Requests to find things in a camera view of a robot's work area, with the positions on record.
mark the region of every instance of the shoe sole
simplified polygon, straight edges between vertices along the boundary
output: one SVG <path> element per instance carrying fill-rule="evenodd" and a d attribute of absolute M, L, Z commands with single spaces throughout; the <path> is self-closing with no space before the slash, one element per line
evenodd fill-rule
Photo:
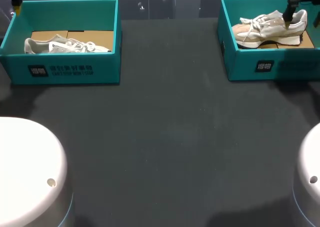
<path fill-rule="evenodd" d="M 242 42 L 236 40 L 236 43 L 240 48 L 243 49 L 256 49 L 262 44 L 281 44 L 286 46 L 299 46 L 302 42 L 302 34 L 298 36 L 291 36 L 291 37 L 279 37 L 279 36 L 273 36 L 264 39 L 263 41 L 258 42 Z"/>

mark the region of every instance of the table surface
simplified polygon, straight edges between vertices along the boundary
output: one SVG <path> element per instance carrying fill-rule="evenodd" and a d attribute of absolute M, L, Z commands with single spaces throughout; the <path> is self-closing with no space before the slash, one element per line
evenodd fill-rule
<path fill-rule="evenodd" d="M 120 85 L 10 86 L 0 68 L 0 115 L 46 126 L 65 148 L 76 227 L 292 226 L 320 86 L 228 81 L 216 19 L 122 28 Z"/>

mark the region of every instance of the small hole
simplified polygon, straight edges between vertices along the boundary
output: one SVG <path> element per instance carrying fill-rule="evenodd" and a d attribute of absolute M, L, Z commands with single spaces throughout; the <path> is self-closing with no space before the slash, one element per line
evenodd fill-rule
<path fill-rule="evenodd" d="M 56 181 L 53 178 L 48 178 L 46 182 L 50 187 L 56 187 Z"/>
<path fill-rule="evenodd" d="M 312 176 L 312 177 L 310 178 L 310 183 L 311 183 L 311 184 L 314 184 L 314 183 L 317 182 L 317 181 L 318 181 L 317 176 Z"/>

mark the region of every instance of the open box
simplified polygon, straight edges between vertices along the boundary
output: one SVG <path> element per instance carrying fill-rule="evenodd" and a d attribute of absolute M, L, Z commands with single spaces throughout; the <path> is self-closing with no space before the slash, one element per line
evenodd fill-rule
<path fill-rule="evenodd" d="M 48 40 L 55 34 L 111 52 L 24 53 L 26 38 Z M 119 83 L 121 42 L 118 0 L 24 1 L 0 47 L 0 62 L 18 85 Z"/>
<path fill-rule="evenodd" d="M 240 49 L 232 32 L 239 18 L 253 19 L 275 10 L 284 12 L 287 0 L 221 0 L 217 34 L 228 79 L 246 80 L 319 80 L 320 26 L 315 28 L 319 5 L 300 4 L 307 11 L 308 25 L 300 46 Z"/>

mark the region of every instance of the shoe heel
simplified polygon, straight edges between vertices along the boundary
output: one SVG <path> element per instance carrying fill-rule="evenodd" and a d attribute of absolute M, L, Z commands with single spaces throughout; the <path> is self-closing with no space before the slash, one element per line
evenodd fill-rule
<path fill-rule="evenodd" d="M 302 42 L 302 35 L 291 36 L 291 37 L 278 37 L 276 42 L 287 46 L 298 46 Z"/>

